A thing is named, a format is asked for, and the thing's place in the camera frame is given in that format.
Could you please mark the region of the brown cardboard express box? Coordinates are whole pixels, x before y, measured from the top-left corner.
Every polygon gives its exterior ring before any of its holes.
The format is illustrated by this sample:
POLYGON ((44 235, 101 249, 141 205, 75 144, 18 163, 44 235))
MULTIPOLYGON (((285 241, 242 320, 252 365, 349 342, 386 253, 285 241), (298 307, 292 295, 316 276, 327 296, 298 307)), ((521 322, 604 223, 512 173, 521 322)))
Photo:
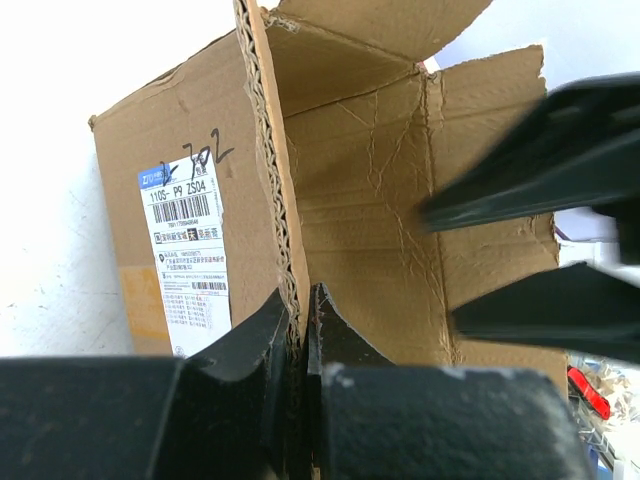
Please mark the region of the brown cardboard express box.
POLYGON ((464 340, 448 313, 558 264, 553 218, 430 234, 415 207, 546 92, 543 48, 430 71, 484 1, 234 5, 236 26, 90 121, 139 354, 190 356, 272 293, 298 349, 330 304, 399 364, 532 368, 560 350, 464 340))

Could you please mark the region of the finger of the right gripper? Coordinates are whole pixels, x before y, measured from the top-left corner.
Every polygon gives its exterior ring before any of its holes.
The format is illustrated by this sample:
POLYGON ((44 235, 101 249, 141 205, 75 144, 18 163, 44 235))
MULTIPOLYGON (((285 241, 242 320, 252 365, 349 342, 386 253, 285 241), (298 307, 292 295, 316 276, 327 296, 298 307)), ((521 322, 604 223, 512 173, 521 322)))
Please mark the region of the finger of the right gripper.
POLYGON ((639 221, 636 73, 551 91, 419 214, 430 230, 446 231, 579 207, 639 221))
POLYGON ((639 288, 586 263, 533 274, 450 311, 466 338, 639 362, 639 288))

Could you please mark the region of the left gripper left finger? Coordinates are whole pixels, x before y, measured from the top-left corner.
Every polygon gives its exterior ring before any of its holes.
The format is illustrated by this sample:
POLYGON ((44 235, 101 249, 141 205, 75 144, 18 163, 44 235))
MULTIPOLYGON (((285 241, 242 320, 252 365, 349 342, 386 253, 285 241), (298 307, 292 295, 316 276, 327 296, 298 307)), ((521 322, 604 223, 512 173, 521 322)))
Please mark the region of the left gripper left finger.
POLYGON ((280 477, 287 320, 273 293, 186 359, 3 360, 2 477, 280 477))

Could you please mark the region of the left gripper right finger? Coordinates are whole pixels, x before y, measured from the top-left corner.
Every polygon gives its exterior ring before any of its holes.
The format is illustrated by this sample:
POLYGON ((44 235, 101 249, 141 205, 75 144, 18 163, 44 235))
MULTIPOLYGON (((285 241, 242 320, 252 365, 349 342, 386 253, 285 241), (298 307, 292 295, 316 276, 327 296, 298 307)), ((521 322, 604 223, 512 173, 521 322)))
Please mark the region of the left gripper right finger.
POLYGON ((564 399, 523 368, 400 366, 310 294, 307 398, 324 479, 591 479, 564 399))

